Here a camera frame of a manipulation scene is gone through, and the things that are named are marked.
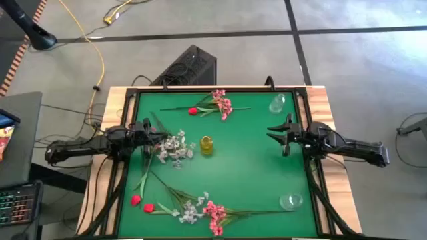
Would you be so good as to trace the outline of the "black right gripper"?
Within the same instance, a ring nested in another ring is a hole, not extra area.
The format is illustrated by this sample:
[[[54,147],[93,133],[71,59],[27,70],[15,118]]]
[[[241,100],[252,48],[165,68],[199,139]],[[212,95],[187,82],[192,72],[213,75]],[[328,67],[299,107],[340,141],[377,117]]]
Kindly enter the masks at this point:
[[[267,130],[276,132],[284,131],[286,133],[286,135],[268,134],[269,137],[284,146],[283,156],[290,154],[290,143],[303,143],[305,136],[305,131],[301,125],[292,121],[291,113],[287,114],[284,123],[275,127],[268,127]]]

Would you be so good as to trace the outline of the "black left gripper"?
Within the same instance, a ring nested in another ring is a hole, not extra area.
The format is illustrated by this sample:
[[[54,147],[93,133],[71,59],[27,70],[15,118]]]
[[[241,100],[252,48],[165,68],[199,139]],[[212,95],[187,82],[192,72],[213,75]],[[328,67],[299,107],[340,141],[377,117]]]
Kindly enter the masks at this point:
[[[151,148],[162,144],[165,138],[169,136],[166,132],[152,132],[149,118],[145,118],[143,121],[130,123],[129,129],[131,130],[132,143],[136,147],[142,147],[142,155],[144,157],[150,157],[152,154]]]

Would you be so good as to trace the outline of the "white artificial flower spray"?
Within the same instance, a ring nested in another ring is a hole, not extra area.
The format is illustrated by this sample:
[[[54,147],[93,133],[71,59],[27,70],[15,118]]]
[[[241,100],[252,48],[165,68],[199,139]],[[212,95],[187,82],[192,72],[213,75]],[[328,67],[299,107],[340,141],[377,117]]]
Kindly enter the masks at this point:
[[[154,210],[152,214],[171,215],[179,219],[180,223],[194,224],[199,219],[204,217],[201,208],[209,200],[209,193],[203,192],[202,196],[196,197],[186,193],[185,191],[175,189],[159,178],[153,171],[150,173],[166,188],[167,193],[171,197],[173,208],[158,202],[159,210]]]
[[[177,132],[177,134],[174,134],[164,126],[164,124],[154,112],[151,112],[151,116],[155,120],[159,130],[169,134],[169,136],[165,138],[165,141],[162,144],[155,146],[154,153],[157,158],[163,164],[166,164],[167,160],[171,160],[172,164],[176,160],[181,160],[182,165],[183,160],[193,159],[196,143],[187,142],[185,131],[181,129]]]

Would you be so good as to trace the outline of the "clear ribbed glass vase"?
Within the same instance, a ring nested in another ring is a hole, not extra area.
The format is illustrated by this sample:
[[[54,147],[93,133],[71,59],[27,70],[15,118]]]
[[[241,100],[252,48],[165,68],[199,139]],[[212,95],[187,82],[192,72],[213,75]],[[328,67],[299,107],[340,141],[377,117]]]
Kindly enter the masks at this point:
[[[286,98],[284,94],[276,95],[269,104],[270,113],[278,114],[282,112]]]

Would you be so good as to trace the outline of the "yellow glass vase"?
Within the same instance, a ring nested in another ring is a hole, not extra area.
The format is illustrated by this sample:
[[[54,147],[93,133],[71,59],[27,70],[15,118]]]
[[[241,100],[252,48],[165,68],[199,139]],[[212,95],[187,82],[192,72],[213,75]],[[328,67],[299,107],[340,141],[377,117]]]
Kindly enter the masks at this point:
[[[200,139],[201,152],[204,155],[211,155],[214,151],[214,142],[211,137],[203,136]]]

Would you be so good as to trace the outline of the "clear round glass vase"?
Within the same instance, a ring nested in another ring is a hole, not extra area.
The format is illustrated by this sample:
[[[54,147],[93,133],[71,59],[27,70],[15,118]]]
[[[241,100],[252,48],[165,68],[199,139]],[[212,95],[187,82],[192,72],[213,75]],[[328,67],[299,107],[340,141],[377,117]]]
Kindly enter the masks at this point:
[[[280,206],[286,211],[295,211],[302,206],[303,197],[297,193],[282,195],[279,198]]]

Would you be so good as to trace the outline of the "green table mat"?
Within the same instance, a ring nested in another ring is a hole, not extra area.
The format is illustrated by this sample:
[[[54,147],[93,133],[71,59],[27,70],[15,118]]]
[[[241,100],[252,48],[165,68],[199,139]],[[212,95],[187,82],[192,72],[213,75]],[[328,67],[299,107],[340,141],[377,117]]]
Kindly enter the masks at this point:
[[[199,143],[203,136],[213,139],[213,153],[203,155],[195,148],[193,159],[183,161],[181,169],[172,162],[159,159],[151,170],[169,186],[199,197],[204,191],[218,205],[235,210],[284,210],[279,203],[282,195],[297,193],[302,206],[289,213],[256,215],[240,219],[224,227],[224,237],[314,237],[316,223],[308,188],[302,150],[292,145],[289,156],[282,155],[281,146],[268,136],[268,127],[284,122],[288,113],[296,112],[291,93],[281,113],[269,111],[273,93],[228,93],[234,108],[225,120],[219,113],[205,117],[189,115],[186,110],[164,111],[189,107],[201,99],[192,93],[144,93],[139,99],[137,119],[149,118],[157,124],[154,112],[172,133],[184,130],[188,143]],[[158,202],[173,208],[166,188],[152,175],[147,178],[143,204]]]

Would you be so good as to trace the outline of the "black computer tower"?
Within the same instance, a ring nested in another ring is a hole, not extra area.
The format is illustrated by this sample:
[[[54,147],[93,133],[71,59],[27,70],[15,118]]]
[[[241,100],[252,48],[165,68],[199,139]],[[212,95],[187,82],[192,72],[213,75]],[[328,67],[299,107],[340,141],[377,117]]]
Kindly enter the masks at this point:
[[[196,45],[184,51],[151,85],[216,85],[217,58]]]

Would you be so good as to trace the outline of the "grey desk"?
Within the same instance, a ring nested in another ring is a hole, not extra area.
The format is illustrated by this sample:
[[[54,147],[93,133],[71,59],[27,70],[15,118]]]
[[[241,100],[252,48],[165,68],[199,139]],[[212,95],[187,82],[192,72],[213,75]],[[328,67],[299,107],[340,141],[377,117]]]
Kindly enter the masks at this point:
[[[0,162],[0,188],[28,181],[42,93],[30,92],[0,98],[0,109],[20,118]]]

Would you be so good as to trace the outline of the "grey metal stand foot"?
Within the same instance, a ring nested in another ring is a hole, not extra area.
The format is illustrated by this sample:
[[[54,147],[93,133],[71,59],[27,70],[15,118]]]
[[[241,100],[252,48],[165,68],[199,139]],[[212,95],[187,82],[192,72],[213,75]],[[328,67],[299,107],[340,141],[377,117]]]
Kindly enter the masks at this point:
[[[408,135],[413,132],[421,131],[424,138],[427,140],[427,118],[419,120],[407,127],[399,127],[396,132],[399,136]]]

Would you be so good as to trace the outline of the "dark tablet device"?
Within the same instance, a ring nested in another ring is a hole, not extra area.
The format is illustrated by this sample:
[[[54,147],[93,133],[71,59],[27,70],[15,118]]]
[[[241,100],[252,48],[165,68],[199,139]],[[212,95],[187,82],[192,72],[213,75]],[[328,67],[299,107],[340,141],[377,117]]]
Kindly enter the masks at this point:
[[[7,112],[4,109],[0,109],[0,129],[14,126],[21,122],[20,118],[16,117],[12,113]]]

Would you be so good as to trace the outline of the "colourful snack bag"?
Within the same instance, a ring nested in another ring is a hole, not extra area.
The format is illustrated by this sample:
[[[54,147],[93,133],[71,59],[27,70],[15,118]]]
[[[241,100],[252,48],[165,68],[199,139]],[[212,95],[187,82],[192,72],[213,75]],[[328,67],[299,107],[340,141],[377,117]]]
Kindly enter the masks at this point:
[[[0,162],[4,159],[6,148],[11,140],[14,130],[14,126],[8,126],[0,129]]]

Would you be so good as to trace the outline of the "black stand foot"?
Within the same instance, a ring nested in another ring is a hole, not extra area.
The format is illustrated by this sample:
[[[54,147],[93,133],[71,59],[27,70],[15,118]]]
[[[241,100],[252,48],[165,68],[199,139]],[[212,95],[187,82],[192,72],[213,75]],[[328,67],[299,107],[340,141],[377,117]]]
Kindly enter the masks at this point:
[[[35,50],[47,50],[57,43],[56,36],[35,23],[15,0],[0,0],[0,7],[25,32]]]

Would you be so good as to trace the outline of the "backlit black keyboard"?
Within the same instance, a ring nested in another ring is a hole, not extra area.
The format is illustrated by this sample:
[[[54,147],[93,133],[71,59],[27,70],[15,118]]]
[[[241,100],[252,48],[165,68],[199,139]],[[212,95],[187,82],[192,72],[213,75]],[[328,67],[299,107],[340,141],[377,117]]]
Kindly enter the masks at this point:
[[[39,214],[42,188],[39,181],[0,188],[0,228],[33,222]]]

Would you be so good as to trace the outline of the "black mat orange stripes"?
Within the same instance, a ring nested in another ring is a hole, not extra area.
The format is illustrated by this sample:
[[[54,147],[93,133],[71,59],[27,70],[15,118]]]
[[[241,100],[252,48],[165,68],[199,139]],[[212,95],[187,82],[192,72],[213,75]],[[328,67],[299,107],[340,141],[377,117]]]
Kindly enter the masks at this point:
[[[16,0],[34,23],[38,23],[47,0]],[[23,56],[28,36],[0,7],[0,97],[6,96]]]

